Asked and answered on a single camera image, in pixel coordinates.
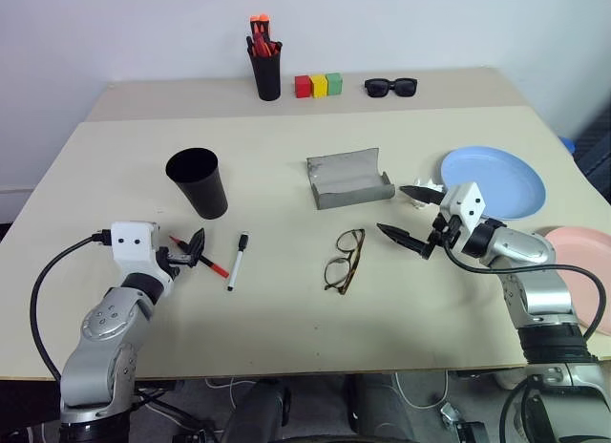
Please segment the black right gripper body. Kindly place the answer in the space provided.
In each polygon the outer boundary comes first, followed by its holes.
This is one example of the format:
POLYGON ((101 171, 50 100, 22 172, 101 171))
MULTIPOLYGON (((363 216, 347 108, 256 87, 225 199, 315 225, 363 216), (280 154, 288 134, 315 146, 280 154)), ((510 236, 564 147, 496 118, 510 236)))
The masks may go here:
POLYGON ((457 215, 451 215, 446 220, 438 213, 432 223, 432 231, 427 238, 426 259, 428 259, 436 247, 443 248, 445 244, 452 248, 460 236, 462 220, 457 215))

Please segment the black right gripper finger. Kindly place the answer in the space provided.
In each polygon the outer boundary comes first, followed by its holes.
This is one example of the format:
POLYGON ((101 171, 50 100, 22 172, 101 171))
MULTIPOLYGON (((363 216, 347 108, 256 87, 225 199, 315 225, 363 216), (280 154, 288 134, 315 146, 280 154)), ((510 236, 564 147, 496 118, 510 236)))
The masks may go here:
POLYGON ((397 243, 398 245, 401 245, 402 247, 405 247, 410 251, 415 252, 417 255, 419 255, 425 260, 430 257, 432 253, 431 243, 425 243, 420 240, 417 240, 412 237, 408 231, 392 225, 377 223, 376 226, 394 243, 397 243))
POLYGON ((424 186, 403 185, 400 186, 399 189, 413 200, 425 204, 440 205, 445 197, 443 192, 424 186))

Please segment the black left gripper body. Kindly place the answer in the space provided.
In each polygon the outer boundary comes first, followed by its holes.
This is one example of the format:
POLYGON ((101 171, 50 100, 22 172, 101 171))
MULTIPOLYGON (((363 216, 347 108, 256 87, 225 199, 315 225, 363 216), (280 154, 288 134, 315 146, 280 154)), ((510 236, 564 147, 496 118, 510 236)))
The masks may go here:
POLYGON ((158 266, 172 280, 175 280, 180 274, 180 266, 194 266, 194 258, 190 254, 173 254, 169 248, 162 246, 156 252, 156 261, 158 266))

